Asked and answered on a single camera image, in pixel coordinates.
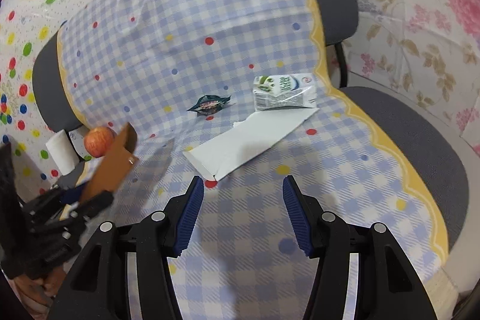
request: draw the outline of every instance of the red dot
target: red dot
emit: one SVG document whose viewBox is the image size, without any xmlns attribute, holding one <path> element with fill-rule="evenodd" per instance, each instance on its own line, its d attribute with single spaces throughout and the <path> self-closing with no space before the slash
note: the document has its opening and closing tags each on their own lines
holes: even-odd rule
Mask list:
<svg viewBox="0 0 480 320">
<path fill-rule="evenodd" d="M 215 187 L 217 183 L 218 183 L 217 181 L 205 181 L 205 186 L 211 189 L 212 187 Z"/>
<path fill-rule="evenodd" d="M 25 97 L 27 95 L 28 87 L 26 84 L 23 84 L 20 86 L 18 93 L 20 94 L 21 97 Z"/>
</svg>

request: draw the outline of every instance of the white cardboard piece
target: white cardboard piece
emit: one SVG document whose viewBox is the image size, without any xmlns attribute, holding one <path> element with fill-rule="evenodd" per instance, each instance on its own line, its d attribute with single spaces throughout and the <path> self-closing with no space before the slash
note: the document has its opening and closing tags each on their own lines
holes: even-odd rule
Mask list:
<svg viewBox="0 0 480 320">
<path fill-rule="evenodd" d="M 221 135 L 183 154 L 203 178 L 219 181 L 296 129 L 318 108 L 255 112 Z"/>
</svg>

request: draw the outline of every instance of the blue dot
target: blue dot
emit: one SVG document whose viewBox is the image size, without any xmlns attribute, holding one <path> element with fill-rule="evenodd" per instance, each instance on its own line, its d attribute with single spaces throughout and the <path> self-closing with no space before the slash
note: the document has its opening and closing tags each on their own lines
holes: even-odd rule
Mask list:
<svg viewBox="0 0 480 320">
<path fill-rule="evenodd" d="M 297 248 L 297 244 L 293 241 L 293 239 L 290 239 L 290 238 L 282 239 L 278 244 L 278 250 L 282 254 L 291 255 L 295 252 L 296 248 Z"/>
</svg>

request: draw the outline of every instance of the yellow dot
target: yellow dot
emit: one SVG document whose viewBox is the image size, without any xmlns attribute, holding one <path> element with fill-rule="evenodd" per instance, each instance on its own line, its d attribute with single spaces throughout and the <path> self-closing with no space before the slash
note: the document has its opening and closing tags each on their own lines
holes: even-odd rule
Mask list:
<svg viewBox="0 0 480 320">
<path fill-rule="evenodd" d="M 277 172 L 278 175 L 288 175 L 290 174 L 290 167 L 284 164 L 281 164 L 277 167 L 275 171 Z"/>
<path fill-rule="evenodd" d="M 41 39 L 41 40 L 44 40 L 47 38 L 47 36 L 49 35 L 49 29 L 48 27 L 44 26 L 42 27 L 42 29 L 40 29 L 40 33 L 38 34 L 38 38 Z"/>
<path fill-rule="evenodd" d="M 407 203 L 407 202 L 406 202 L 404 199 L 400 199 L 400 198 L 397 199 L 397 209 L 398 209 L 399 211 L 404 210 L 404 209 L 406 208 L 406 206 L 407 206 L 406 203 Z"/>
<path fill-rule="evenodd" d="M 169 270 L 170 275 L 174 275 L 177 272 L 177 266 L 175 266 L 173 263 L 169 263 Z"/>
</svg>

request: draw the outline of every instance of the toilet paper roll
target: toilet paper roll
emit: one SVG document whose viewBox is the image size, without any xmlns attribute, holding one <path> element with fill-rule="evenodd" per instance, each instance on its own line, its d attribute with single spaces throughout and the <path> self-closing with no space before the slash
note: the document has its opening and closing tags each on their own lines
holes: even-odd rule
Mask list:
<svg viewBox="0 0 480 320">
<path fill-rule="evenodd" d="M 55 133 L 51 139 L 46 142 L 46 147 L 62 175 L 71 173 L 80 162 L 73 145 L 71 145 L 63 129 Z"/>
</svg>

